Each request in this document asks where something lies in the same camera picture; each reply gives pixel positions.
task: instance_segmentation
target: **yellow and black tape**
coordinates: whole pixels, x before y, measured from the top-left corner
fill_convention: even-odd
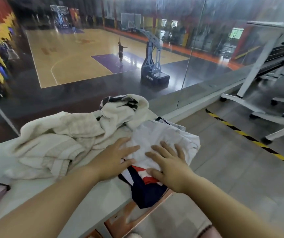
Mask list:
[[[238,129],[237,127],[233,126],[232,124],[228,123],[227,121],[223,120],[222,118],[220,118],[218,115],[215,115],[213,113],[211,113],[208,109],[206,109],[206,112],[211,116],[214,117],[216,120],[219,120],[220,122],[222,122],[223,124],[227,125],[229,128],[233,129],[235,132],[237,132],[238,134],[246,137],[248,140],[252,141],[253,143],[255,143],[256,145],[258,145],[259,147],[261,147],[262,149],[266,150],[267,152],[270,152],[271,154],[273,154],[274,156],[276,156],[277,158],[279,158],[280,160],[284,161],[284,156],[280,155],[279,153],[277,153],[276,151],[272,150],[270,147],[266,146],[265,144],[257,141],[255,138],[251,137],[250,135],[244,133],[243,131],[241,131],[240,129]]]

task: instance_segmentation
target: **purple painted area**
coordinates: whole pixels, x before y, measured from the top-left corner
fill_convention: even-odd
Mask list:
[[[92,56],[93,59],[109,69],[112,73],[123,73],[141,69],[144,59],[130,52],[123,53],[123,65],[120,64],[118,53]]]
[[[60,34],[73,34],[74,33],[72,28],[59,28],[58,31]],[[84,32],[76,28],[76,33],[84,33]]]

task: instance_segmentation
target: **wood floor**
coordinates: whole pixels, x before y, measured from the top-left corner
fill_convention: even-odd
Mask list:
[[[101,29],[85,29],[77,34],[61,34],[57,30],[26,32],[41,88],[113,74],[92,56],[117,55],[118,34]],[[128,47],[124,51],[145,58],[146,44],[124,36],[121,36],[121,43]],[[162,50],[161,64],[186,59]]]

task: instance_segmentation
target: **basketball player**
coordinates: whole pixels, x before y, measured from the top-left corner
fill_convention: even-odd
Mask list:
[[[121,45],[121,41],[119,40],[119,59],[120,59],[120,63],[121,63],[121,66],[123,65],[122,63],[122,59],[123,59],[123,49],[124,48],[128,48],[128,47],[124,47]]]

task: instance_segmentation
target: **raised arm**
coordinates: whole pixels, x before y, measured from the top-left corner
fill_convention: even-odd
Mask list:
[[[283,238],[284,234],[262,221],[253,211],[223,192],[210,181],[196,175],[185,162],[182,149],[176,154],[165,142],[152,146],[156,152],[145,153],[158,163],[159,172],[147,172],[167,187],[188,195],[226,238]]]
[[[128,140],[118,139],[89,164],[71,172],[1,218],[0,238],[57,237],[79,203],[99,181],[119,175],[135,162],[131,159],[121,163],[122,158],[140,148],[120,149]]]

